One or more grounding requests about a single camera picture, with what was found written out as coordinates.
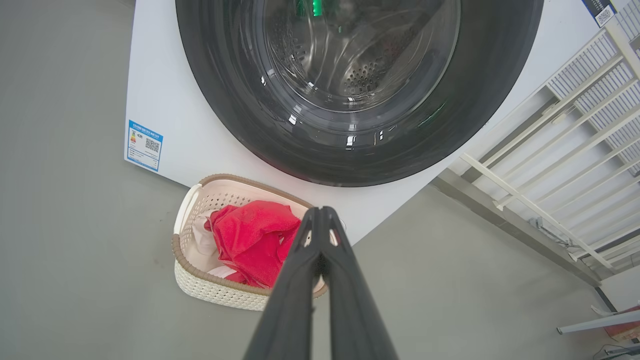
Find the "laundry basket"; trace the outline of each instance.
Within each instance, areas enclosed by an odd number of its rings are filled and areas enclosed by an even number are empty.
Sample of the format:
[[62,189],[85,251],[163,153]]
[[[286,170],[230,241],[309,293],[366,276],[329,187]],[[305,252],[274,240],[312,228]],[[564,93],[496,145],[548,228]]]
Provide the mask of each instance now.
[[[201,213],[221,209],[231,204],[242,206],[250,201],[265,200],[289,205],[291,212],[302,219],[313,205],[270,186],[242,177],[221,174],[202,179],[185,195],[173,226],[172,248],[175,255],[175,280],[187,295],[224,306],[239,309],[264,309],[270,289],[256,288],[207,274],[189,263],[187,251],[193,251],[195,239],[191,228]],[[314,288],[314,297],[327,291],[322,279]]]

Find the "floor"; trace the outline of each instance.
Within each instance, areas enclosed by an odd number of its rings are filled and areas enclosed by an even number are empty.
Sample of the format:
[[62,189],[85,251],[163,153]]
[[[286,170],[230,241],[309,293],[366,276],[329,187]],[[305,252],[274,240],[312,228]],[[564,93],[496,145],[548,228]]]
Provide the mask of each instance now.
[[[0,3],[0,358],[240,359],[260,313],[183,294],[186,192],[122,159],[131,0]],[[592,288],[427,187],[355,246],[402,359],[591,359]],[[329,359],[328,297],[314,359]]]

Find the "washing machine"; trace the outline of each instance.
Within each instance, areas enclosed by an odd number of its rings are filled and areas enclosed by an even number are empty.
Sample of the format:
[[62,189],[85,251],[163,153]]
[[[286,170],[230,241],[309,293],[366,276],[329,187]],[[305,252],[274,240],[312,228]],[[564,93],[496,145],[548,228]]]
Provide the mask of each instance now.
[[138,0],[125,159],[333,206],[356,242],[598,31],[543,3]]

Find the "brown basket rim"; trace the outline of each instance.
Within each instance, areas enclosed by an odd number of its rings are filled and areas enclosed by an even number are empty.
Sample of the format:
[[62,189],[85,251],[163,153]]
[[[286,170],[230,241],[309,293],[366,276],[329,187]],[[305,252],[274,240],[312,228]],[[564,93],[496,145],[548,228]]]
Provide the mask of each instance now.
[[[244,177],[240,177],[240,176],[235,176],[235,175],[231,175],[231,174],[215,174],[215,175],[211,175],[211,176],[207,176],[204,179],[200,180],[200,184],[202,186],[205,186],[206,184],[211,183],[212,181],[216,181],[216,180],[231,180],[231,181],[235,181],[237,183],[243,183],[243,184],[247,184],[250,186],[254,186],[256,188],[274,193],[276,195],[282,196],[284,198],[286,198],[287,200],[291,200],[293,202],[297,202],[298,204],[305,206],[306,208],[313,208],[314,206],[311,205],[310,203],[295,197],[289,193],[285,193],[281,190],[278,190],[276,188],[272,188],[271,186],[268,185],[264,185],[264,184],[260,184],[256,181],[253,180],[249,180],[246,179]],[[269,296],[271,294],[271,289],[262,289],[262,288],[255,288],[253,286],[249,286],[249,285],[245,285],[245,284],[240,284],[238,282],[235,281],[231,281],[231,280],[227,280],[227,279],[223,279],[221,277],[217,277],[217,276],[213,276],[211,274],[207,274],[199,269],[197,269],[195,266],[193,266],[191,263],[189,263],[189,261],[187,261],[187,259],[184,257],[184,254],[182,253],[182,249],[180,248],[180,234],[173,234],[172,236],[172,240],[171,240],[171,246],[172,246],[172,250],[173,250],[173,255],[175,256],[176,261],[178,262],[178,264],[180,264],[180,266],[189,274],[204,280],[204,281],[209,281],[212,282],[214,284],[218,284],[220,286],[225,286],[227,288],[232,288],[235,290],[239,290],[239,291],[244,291],[247,293],[252,293],[252,294],[256,294],[256,295],[263,295],[263,296]],[[322,288],[320,288],[320,290],[316,291],[314,293],[314,298],[315,297],[319,297],[322,294],[326,293],[328,287],[326,285],[326,283],[324,284],[324,286]]]

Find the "sticker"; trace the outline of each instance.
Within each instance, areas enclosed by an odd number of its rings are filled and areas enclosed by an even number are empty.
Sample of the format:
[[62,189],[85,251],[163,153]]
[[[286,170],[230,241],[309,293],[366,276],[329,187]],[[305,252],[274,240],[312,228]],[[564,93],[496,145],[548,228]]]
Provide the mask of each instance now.
[[613,7],[611,0],[582,0],[582,2],[600,27],[604,26],[616,14],[616,8]]
[[163,136],[129,120],[127,159],[158,171]]

